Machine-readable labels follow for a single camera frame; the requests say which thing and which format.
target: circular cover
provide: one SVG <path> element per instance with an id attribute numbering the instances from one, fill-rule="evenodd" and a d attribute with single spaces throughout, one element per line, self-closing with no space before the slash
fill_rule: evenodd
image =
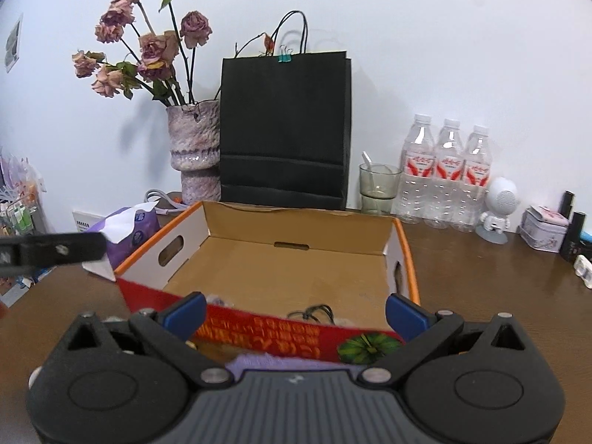
<path id="1" fill-rule="evenodd" d="M 50 442 L 130 444 L 167 431 L 188 399 L 185 379 L 160 360 L 81 349 L 43 367 L 27 409 Z"/>
<path id="2" fill-rule="evenodd" d="M 404 399 L 420 427 L 455 443 L 536 442 L 557 427 L 564 400 L 546 364 L 521 352 L 492 349 L 427 362 L 407 379 Z"/>

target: purple tissue pack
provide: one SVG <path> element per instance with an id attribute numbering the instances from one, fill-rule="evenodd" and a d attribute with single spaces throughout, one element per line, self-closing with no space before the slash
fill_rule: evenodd
<path id="1" fill-rule="evenodd" d="M 118 215 L 131 207 L 123 207 L 105 217 L 100 222 L 95 223 L 86 232 L 100 232 L 105 227 L 105 222 L 109 217 Z M 118 243 L 113 243 L 107 238 L 107 255 L 99 262 L 85 262 L 82 266 L 93 273 L 101 275 L 109 280 L 115 281 L 115 270 L 119 265 L 137 250 L 141 244 L 146 242 L 152 235 L 156 234 L 161 228 L 158 223 L 156 210 L 151 211 L 137 210 L 134 218 L 133 231 Z"/>

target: green pumpkin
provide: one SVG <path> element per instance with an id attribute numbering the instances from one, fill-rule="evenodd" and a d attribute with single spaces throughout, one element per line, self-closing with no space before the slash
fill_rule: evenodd
<path id="1" fill-rule="evenodd" d="M 346 364 L 369 365 L 401 346 L 397 339 L 380 332 L 360 334 L 347 339 L 337 348 L 341 362 Z"/>

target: clear water bottle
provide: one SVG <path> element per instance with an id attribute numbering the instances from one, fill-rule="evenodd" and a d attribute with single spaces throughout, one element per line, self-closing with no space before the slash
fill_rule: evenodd
<path id="1" fill-rule="evenodd" d="M 427 185 L 434 164 L 431 117 L 415 115 L 414 124 L 401 152 L 401 181 L 395 200 L 395 213 L 407 223 L 418 223 L 424 211 Z"/>
<path id="2" fill-rule="evenodd" d="M 451 225 L 461 232 L 472 232 L 477 224 L 485 198 L 485 187 L 491 169 L 489 129 L 475 125 L 467 140 L 462 179 L 455 199 Z"/>
<path id="3" fill-rule="evenodd" d="M 424 222 L 433 228 L 446 228 L 452 219 L 453 200 L 463 176 L 463 142 L 458 120 L 444 120 L 434 147 L 433 175 L 428 185 Z"/>

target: wall picture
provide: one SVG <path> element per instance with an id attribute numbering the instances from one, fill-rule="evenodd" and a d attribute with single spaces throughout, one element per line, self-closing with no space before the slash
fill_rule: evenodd
<path id="1" fill-rule="evenodd" d="M 14 64 L 19 60 L 19 46 L 21 40 L 22 24 L 23 16 L 21 15 L 6 40 L 6 56 L 4 57 L 4 67 L 6 68 L 6 73 L 8 73 Z"/>

